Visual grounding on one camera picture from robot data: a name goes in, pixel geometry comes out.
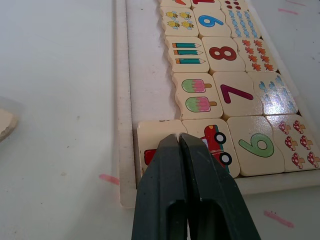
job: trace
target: red number 8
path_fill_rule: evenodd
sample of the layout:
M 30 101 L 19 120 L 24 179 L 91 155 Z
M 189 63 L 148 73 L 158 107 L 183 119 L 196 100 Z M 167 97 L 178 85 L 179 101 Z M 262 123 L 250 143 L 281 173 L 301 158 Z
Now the red number 8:
M 231 53 L 231 55 L 227 56 L 227 55 L 225 55 L 225 52 L 229 52 L 229 53 Z M 217 60 L 225 59 L 228 61 L 233 61 L 237 58 L 237 54 L 236 54 L 235 50 L 233 50 L 229 46 L 223 46 L 221 48 L 214 46 L 214 47 L 210 48 L 209 54 L 211 57 L 213 57 L 214 59 L 217 59 Z

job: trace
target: printed number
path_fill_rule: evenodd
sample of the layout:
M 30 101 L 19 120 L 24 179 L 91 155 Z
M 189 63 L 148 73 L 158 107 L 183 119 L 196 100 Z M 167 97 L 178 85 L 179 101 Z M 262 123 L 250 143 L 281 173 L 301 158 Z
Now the printed number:
M 266 148 L 262 149 L 258 146 L 258 143 L 262 141 L 265 143 Z M 270 140 L 270 138 L 262 133 L 256 133 L 251 137 L 250 143 L 247 143 L 246 141 L 240 139 L 239 145 L 243 147 L 248 152 L 257 155 L 259 157 L 268 158 L 274 154 L 275 148 Z
M 194 4 L 198 4 L 198 3 L 214 3 L 215 0 L 192 0 L 192 2 Z
M 248 100 L 253 100 L 254 99 L 254 96 L 252 96 L 250 93 L 247 93 L 245 91 L 241 91 L 241 90 L 236 89 L 236 88 L 231 87 L 231 86 L 227 86 L 227 85 L 221 84 L 220 88 L 221 88 L 223 100 L 225 101 L 226 104 L 230 104 L 231 103 L 231 98 L 230 98 L 229 93 L 233 93 L 235 95 L 238 95 L 238 96 L 243 97 L 243 98 L 248 99 Z
M 229 46 L 223 46 L 221 48 L 214 46 L 214 47 L 210 48 L 209 54 L 211 57 L 213 57 L 214 59 L 217 59 L 217 60 L 225 59 L 228 61 L 233 61 L 237 58 L 237 54 L 236 54 L 235 50 L 233 50 Z
M 222 21 L 220 21 L 219 19 L 216 19 L 213 16 L 208 16 L 208 15 L 202 15 L 199 17 L 199 23 L 202 26 L 205 26 L 207 28 L 212 28 L 214 25 L 219 24 L 219 25 L 223 25 L 224 23 Z

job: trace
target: wooden puzzle tray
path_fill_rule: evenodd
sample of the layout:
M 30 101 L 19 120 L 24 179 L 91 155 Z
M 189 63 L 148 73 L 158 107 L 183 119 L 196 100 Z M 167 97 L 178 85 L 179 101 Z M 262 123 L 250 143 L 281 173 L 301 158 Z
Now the wooden puzzle tray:
M 304 101 L 286 66 L 251 1 L 245 2 L 299 112 L 307 122 L 315 141 L 319 143 L 315 124 L 304 107 Z M 119 159 L 120 202 L 127 208 L 135 206 L 136 182 L 140 179 L 138 122 L 173 120 L 180 117 L 161 22 L 160 4 L 157 0 L 141 0 L 139 4 L 127 3 L 127 6 L 125 0 L 116 1 L 115 79 L 118 131 L 115 155 Z M 248 195 L 318 186 L 320 171 L 239 177 L 235 180 L 241 193 Z

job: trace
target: wooden block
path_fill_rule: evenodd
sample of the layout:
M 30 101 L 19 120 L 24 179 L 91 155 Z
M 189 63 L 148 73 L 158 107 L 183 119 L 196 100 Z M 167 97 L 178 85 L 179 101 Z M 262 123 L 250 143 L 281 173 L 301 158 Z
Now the wooden block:
M 251 13 L 243 10 L 222 9 L 232 38 L 260 38 L 261 33 Z
M 234 38 L 239 55 L 245 62 L 246 72 L 275 72 L 278 66 L 267 44 L 261 39 Z
M 191 9 L 220 9 L 221 3 L 219 0 L 191 0 Z
M 248 5 L 244 0 L 220 0 L 221 9 L 247 11 Z
M 202 41 L 197 37 L 167 36 L 168 60 L 173 73 L 207 73 L 209 63 Z
M 297 104 L 277 72 L 248 72 L 263 105 L 263 115 L 296 114 Z
M 273 130 L 263 116 L 230 117 L 227 120 L 243 176 L 282 173 L 284 157 L 273 139 Z
M 223 114 L 215 82 L 208 73 L 175 73 L 175 101 L 181 120 L 214 119 Z
M 228 125 L 222 119 L 184 120 L 188 134 L 201 138 L 212 156 L 236 178 L 240 166 Z
M 199 29 L 199 38 L 231 36 L 226 16 L 220 9 L 197 7 L 193 12 Z
M 238 72 L 245 70 L 245 62 L 238 54 L 238 46 L 231 37 L 202 38 L 212 75 L 214 72 Z
M 191 8 L 190 0 L 159 0 L 161 7 Z
M 159 142 L 170 134 L 187 133 L 180 120 L 141 121 L 136 130 L 141 176 L 156 153 Z
M 266 119 L 284 157 L 285 172 L 319 169 L 320 150 L 303 117 L 291 114 L 266 116 Z
M 0 109 L 0 142 L 8 137 L 15 129 L 18 118 L 12 113 Z
M 247 73 L 215 72 L 213 79 L 222 104 L 224 119 L 262 115 L 262 103 Z
M 162 27 L 166 36 L 198 37 L 194 12 L 189 8 L 161 7 Z

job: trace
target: number 8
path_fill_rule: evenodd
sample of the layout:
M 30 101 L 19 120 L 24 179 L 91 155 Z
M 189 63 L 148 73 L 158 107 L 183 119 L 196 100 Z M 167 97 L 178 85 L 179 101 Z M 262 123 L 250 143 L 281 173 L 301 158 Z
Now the number 8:
M 261 149 L 258 146 L 258 142 L 260 142 L 260 141 L 262 141 L 266 144 L 265 149 Z M 239 145 L 254 155 L 257 155 L 257 156 L 263 157 L 263 158 L 268 158 L 268 157 L 272 156 L 272 154 L 274 154 L 275 148 L 274 148 L 272 141 L 270 140 L 270 138 L 268 136 L 266 136 L 262 133 L 256 133 L 256 134 L 252 135 L 250 143 L 251 144 L 247 143 L 246 141 L 244 141 L 242 139 L 239 140 Z
M 210 48 L 209 54 L 212 58 L 217 59 L 217 60 L 225 59 L 228 61 L 233 61 L 237 58 L 237 54 L 236 54 L 235 50 L 233 50 L 229 46 L 223 46 L 221 48 L 214 46 L 214 47 Z

